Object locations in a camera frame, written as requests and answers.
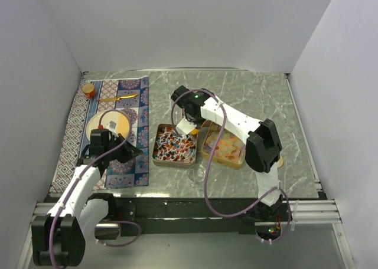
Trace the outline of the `yellow plastic scoop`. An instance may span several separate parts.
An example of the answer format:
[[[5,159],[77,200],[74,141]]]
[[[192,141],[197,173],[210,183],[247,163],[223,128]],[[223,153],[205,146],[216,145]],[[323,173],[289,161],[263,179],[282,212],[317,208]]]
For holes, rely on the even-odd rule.
[[[199,127],[196,127],[196,128],[194,128],[194,129],[190,132],[190,134],[191,134],[191,135],[196,135],[199,131],[200,131],[200,128],[199,128]]]

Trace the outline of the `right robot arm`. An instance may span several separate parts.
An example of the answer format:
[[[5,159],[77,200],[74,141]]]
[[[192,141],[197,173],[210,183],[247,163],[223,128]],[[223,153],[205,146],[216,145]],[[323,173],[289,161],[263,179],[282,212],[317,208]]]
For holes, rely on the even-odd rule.
[[[204,199],[209,210],[222,218],[234,218],[258,207],[259,215],[265,221],[271,221],[279,214],[277,202],[287,194],[279,187],[278,163],[281,158],[282,143],[275,123],[271,119],[261,121],[250,117],[224,103],[219,97],[204,88],[189,90],[180,86],[171,95],[172,105],[178,105],[185,112],[185,118],[176,126],[175,131],[186,136],[199,129],[209,120],[221,126],[215,145],[218,145],[225,130],[237,136],[245,145],[245,161],[256,172],[258,181],[258,199],[247,208],[233,213],[221,214],[211,205],[207,193],[207,181],[211,162],[216,151],[213,147],[204,175]]]

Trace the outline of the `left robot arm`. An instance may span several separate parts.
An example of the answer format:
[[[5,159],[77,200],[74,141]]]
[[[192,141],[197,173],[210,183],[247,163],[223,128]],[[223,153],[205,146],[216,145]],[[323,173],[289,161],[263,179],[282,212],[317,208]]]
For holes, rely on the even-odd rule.
[[[36,266],[67,268],[81,263],[86,241],[97,224],[112,222],[118,214],[112,194],[95,195],[92,189],[110,162],[127,163],[141,154],[121,134],[108,129],[91,131],[89,144],[77,160],[68,187],[56,204],[31,224],[32,258]]]

